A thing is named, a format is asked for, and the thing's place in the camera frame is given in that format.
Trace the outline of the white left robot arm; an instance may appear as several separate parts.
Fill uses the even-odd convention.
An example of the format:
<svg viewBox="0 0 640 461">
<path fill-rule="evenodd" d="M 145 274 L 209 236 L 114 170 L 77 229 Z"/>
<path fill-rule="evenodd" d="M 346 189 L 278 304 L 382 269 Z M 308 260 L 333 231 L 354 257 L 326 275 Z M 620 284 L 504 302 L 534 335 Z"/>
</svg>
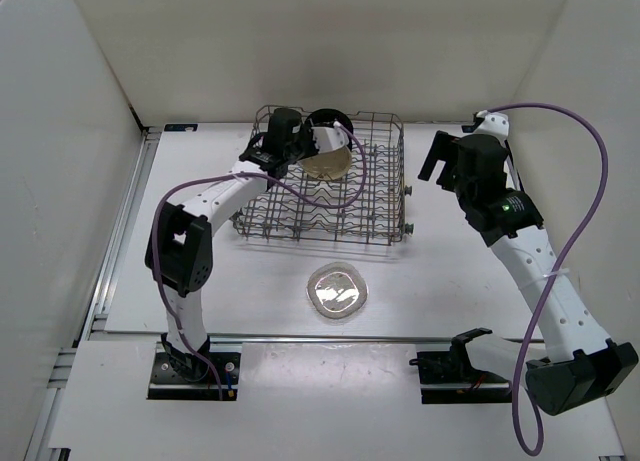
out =
<svg viewBox="0 0 640 461">
<path fill-rule="evenodd" d="M 291 166 L 341 152 L 358 152 L 361 159 L 359 185 L 345 200 L 313 198 L 286 183 Z M 193 183 L 204 189 L 186 202 L 174 205 L 170 199 L 190 187 L 189 182 L 171 188 L 161 198 L 152 220 L 145 264 L 167 315 L 168 329 L 161 336 L 161 345 L 179 377 L 188 383 L 220 378 L 210 355 L 201 302 L 201 290 L 213 272 L 213 238 L 220 227 L 249 201 L 275 186 L 316 208 L 348 209 L 363 197 L 372 174 L 364 145 L 345 113 L 323 108 L 303 116 L 295 109 L 278 107 L 266 130 L 252 135 L 228 173 L 195 180 Z"/>
</svg>

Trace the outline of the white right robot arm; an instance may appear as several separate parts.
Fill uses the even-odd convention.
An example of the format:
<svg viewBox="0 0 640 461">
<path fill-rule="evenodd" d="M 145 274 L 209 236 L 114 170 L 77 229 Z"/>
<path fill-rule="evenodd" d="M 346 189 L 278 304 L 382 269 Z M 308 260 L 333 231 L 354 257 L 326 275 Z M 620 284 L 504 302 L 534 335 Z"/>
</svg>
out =
<svg viewBox="0 0 640 461">
<path fill-rule="evenodd" d="M 507 185 L 508 151 L 487 134 L 457 137 L 439 131 L 418 174 L 427 181 L 438 162 L 436 183 L 455 194 L 468 224 L 504 265 L 530 310 L 545 349 L 526 353 L 487 328 L 455 336 L 445 363 L 460 380 L 482 371 L 507 378 L 519 373 L 536 405 L 556 416 L 612 394 L 637 365 L 631 343 L 616 343 L 587 312 L 561 271 L 544 220 L 532 199 Z"/>
</svg>

